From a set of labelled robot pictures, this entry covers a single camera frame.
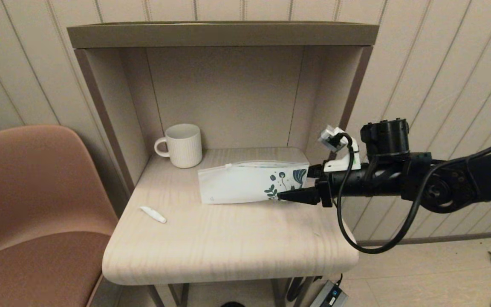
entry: wall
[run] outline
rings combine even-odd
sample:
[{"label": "wall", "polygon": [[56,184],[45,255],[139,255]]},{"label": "wall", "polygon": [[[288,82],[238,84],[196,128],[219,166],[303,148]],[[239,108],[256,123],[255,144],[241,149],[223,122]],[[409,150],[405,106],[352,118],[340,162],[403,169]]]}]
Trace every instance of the wall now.
[{"label": "wall", "polygon": [[[0,130],[33,124],[74,129],[93,155],[117,208],[123,208],[127,193],[66,27],[144,20],[380,24],[347,130],[357,136],[367,122],[407,118],[411,148],[431,151],[436,159],[460,157],[491,144],[491,1],[0,1]],[[344,207],[357,239],[378,240],[394,234],[409,202],[394,197],[349,198]],[[483,232],[491,232],[491,203],[454,214],[421,209],[408,237]]]}]

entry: wood grain surface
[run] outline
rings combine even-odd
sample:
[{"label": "wood grain surface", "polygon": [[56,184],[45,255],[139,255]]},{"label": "wood grain surface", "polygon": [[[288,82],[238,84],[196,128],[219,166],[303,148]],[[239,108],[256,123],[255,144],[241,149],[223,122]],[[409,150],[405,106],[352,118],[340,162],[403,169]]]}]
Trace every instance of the wood grain surface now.
[{"label": "wood grain surface", "polygon": [[[104,276],[117,284],[178,284],[330,275],[357,264],[334,208],[201,203],[198,169],[256,159],[306,161],[297,148],[206,150],[190,169],[153,156],[107,245]],[[168,222],[156,222],[139,206]]]}]

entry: brown chair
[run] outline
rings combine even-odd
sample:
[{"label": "brown chair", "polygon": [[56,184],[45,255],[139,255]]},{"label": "brown chair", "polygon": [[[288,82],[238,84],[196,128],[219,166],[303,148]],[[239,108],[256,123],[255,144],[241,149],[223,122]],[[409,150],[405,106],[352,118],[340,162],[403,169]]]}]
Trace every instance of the brown chair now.
[{"label": "brown chair", "polygon": [[0,306],[88,306],[117,217],[62,126],[0,131]]}]

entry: floor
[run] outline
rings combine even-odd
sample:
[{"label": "floor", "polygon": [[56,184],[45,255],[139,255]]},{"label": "floor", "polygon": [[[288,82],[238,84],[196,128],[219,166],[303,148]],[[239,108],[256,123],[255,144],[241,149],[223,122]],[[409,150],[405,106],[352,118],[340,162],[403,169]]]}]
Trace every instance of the floor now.
[{"label": "floor", "polygon": [[[361,254],[359,264],[344,274],[346,307],[490,307],[488,251],[491,239],[402,245],[381,255]],[[310,301],[324,283],[312,286]],[[246,307],[274,306],[269,281],[191,285],[189,307],[220,307],[227,301]],[[145,287],[126,287],[118,307],[154,304]]]}]

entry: ceramic mug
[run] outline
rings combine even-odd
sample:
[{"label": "ceramic mug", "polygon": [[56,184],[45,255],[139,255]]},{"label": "ceramic mug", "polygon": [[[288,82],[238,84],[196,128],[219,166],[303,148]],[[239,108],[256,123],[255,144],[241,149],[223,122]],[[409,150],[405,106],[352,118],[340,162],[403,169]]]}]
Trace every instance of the ceramic mug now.
[{"label": "ceramic mug", "polygon": [[[168,151],[158,150],[158,144],[166,142]],[[179,124],[166,129],[164,138],[154,142],[154,151],[161,157],[169,157],[173,165],[189,168],[202,161],[200,128],[193,124]]]}]

